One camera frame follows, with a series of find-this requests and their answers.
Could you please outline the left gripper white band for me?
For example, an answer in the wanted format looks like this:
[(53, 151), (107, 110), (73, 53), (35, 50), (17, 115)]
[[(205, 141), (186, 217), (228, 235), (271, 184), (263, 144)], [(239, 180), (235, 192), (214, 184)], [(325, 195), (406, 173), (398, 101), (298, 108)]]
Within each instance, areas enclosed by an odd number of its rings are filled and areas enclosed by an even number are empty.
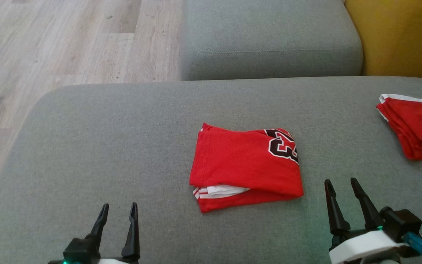
[(138, 205), (132, 203), (129, 214), (129, 230), (122, 257), (102, 258), (99, 252), (101, 237), (109, 212), (109, 204), (102, 206), (99, 215), (86, 238), (74, 238), (64, 249), (63, 259), (51, 260), (49, 264), (138, 264), (140, 259), (140, 239)]

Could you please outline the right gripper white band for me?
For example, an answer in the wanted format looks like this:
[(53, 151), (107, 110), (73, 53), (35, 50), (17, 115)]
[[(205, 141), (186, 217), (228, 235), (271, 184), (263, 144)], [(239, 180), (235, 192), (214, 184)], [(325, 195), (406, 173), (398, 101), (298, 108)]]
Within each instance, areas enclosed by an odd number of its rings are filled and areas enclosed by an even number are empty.
[(330, 233), (333, 235), (329, 249), (332, 264), (380, 264), (411, 258), (411, 248), (402, 240), (392, 237), (383, 228), (384, 220), (356, 178), (350, 183), (364, 217), (365, 230), (350, 230), (336, 200), (336, 192), (329, 179), (324, 182)]

